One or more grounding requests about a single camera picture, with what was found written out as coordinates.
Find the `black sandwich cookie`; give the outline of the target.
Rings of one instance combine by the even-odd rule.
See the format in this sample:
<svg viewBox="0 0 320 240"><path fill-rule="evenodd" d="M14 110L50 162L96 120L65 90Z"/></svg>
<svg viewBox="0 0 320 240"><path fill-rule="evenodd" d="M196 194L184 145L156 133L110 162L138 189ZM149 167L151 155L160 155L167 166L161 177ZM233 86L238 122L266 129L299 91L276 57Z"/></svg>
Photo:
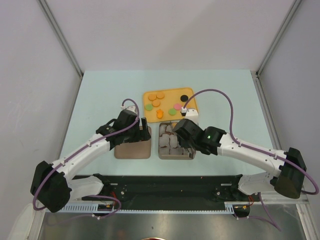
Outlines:
<svg viewBox="0 0 320 240"><path fill-rule="evenodd" d="M186 94L180 96L180 101L186 103L189 100L189 97Z"/></svg>

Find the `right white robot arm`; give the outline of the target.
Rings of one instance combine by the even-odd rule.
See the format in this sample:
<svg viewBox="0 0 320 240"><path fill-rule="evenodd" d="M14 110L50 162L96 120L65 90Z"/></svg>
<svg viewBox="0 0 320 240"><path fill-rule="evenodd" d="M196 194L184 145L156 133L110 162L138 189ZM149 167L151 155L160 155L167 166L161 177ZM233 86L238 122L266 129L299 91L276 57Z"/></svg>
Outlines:
<svg viewBox="0 0 320 240"><path fill-rule="evenodd" d="M205 155L225 156L243 161L265 173L243 175L230 188L231 196L242 201L248 195L275 190L278 194L298 199L302 193L307 167L301 152L267 149L233 139L231 134L213 126L201 129L190 119L180 120L173 128L180 145Z"/></svg>

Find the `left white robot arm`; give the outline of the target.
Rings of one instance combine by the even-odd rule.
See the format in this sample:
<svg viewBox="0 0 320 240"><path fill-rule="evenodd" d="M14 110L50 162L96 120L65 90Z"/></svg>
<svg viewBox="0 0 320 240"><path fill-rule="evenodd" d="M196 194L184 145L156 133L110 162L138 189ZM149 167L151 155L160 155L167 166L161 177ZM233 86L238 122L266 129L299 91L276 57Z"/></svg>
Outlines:
<svg viewBox="0 0 320 240"><path fill-rule="evenodd" d="M69 201L82 198L110 197L108 180L99 173L78 178L76 175L95 159L126 143L140 143L151 139L146 118L133 110L122 110L100 126L95 134L72 153L48 163L40 162L34 172L30 192L35 211L60 211Z"/></svg>

